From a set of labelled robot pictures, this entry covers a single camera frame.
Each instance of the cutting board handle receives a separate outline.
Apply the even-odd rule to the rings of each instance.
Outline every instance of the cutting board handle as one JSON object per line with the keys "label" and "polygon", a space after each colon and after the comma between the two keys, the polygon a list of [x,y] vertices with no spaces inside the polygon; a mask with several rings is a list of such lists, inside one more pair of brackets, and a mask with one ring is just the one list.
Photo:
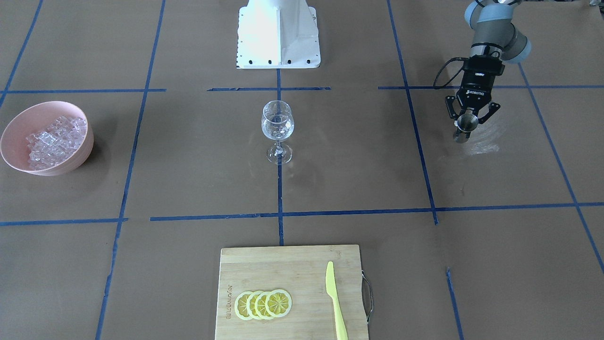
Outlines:
{"label": "cutting board handle", "polygon": [[365,303],[365,294],[362,294],[363,307],[365,307],[365,314],[367,315],[367,324],[369,325],[369,320],[371,319],[371,315],[373,314],[373,288],[371,288],[371,283],[365,276],[365,271],[362,269],[361,269],[361,276],[363,277],[363,283],[366,284],[367,292],[369,293],[369,311],[367,311],[367,304]]}

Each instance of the glass stem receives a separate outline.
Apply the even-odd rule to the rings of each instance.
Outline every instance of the glass stem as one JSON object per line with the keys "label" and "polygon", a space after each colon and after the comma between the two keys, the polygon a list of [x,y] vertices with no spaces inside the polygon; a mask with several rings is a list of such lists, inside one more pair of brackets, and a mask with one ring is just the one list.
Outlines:
{"label": "glass stem", "polygon": [[280,141],[280,140],[277,140],[277,141],[275,142],[275,146],[277,147],[277,148],[275,149],[275,154],[277,154],[277,155],[282,154],[282,153],[283,153],[283,148],[281,147],[281,141]]}

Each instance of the knife handle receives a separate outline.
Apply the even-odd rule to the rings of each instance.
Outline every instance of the knife handle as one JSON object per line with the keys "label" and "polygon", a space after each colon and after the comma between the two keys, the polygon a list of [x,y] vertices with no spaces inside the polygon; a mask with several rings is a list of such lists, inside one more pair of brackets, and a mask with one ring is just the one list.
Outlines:
{"label": "knife handle", "polygon": [[348,333],[346,333],[344,317],[342,316],[342,310],[339,307],[338,299],[333,299],[333,315],[336,321],[336,336],[338,340],[348,340]]}

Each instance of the wine glass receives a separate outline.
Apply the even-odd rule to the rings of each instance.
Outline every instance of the wine glass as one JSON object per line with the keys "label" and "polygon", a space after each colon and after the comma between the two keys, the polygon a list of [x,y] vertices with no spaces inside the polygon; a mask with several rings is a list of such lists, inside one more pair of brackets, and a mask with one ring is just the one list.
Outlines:
{"label": "wine glass", "polygon": [[292,148],[283,143],[294,131],[292,108],[282,100],[268,102],[262,109],[262,132],[275,141],[266,156],[275,164],[285,164],[292,159]]}

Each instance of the pink bowl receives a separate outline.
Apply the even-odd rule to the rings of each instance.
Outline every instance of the pink bowl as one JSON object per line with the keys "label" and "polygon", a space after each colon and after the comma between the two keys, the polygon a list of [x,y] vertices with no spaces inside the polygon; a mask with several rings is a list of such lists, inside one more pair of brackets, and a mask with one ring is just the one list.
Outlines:
{"label": "pink bowl", "polygon": [[[31,170],[28,163],[30,151],[27,148],[26,136],[45,129],[60,116],[79,117],[86,121],[86,135],[82,145],[62,163],[43,170]],[[66,174],[82,165],[92,151],[93,142],[94,136],[90,124],[79,107],[67,102],[45,102],[21,112],[7,125],[0,139],[0,153],[8,165],[19,171],[41,176],[55,176]]]}

